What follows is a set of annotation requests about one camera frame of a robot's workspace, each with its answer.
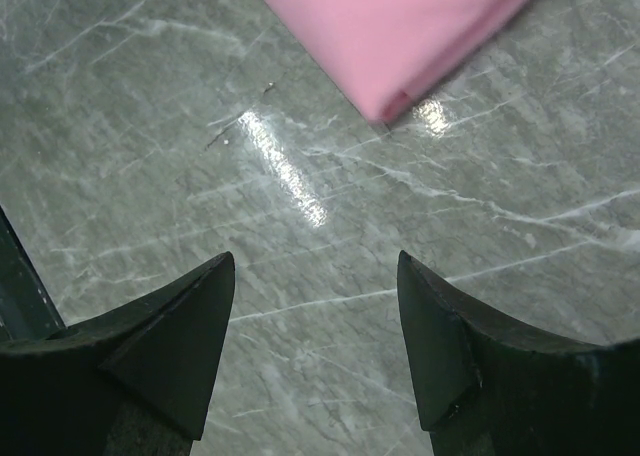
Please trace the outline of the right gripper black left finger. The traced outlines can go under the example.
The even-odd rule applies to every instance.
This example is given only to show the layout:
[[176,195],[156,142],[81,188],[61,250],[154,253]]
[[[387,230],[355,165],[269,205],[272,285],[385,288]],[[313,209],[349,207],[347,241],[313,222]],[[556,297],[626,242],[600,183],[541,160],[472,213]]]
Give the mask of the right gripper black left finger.
[[203,436],[235,291],[224,252],[36,340],[1,346],[5,455],[187,455]]

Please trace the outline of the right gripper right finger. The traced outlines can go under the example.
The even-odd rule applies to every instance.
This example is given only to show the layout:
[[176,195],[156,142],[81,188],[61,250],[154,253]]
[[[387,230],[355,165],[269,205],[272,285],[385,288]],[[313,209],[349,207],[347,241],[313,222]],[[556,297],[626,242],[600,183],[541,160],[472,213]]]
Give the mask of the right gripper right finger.
[[421,428],[437,455],[635,455],[639,343],[511,317],[406,252],[397,296]]

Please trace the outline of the pink t shirt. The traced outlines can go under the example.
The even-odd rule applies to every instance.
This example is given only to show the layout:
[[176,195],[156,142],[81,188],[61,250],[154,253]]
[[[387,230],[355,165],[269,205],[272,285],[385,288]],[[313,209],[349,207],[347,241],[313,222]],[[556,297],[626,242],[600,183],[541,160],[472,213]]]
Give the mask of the pink t shirt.
[[264,0],[360,114],[390,123],[529,0]]

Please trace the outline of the black base beam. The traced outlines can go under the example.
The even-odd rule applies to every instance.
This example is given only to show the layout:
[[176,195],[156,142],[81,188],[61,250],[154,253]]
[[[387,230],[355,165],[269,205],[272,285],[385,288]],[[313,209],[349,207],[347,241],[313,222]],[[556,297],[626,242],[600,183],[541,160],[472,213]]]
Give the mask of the black base beam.
[[66,326],[1,210],[1,341],[46,339]]

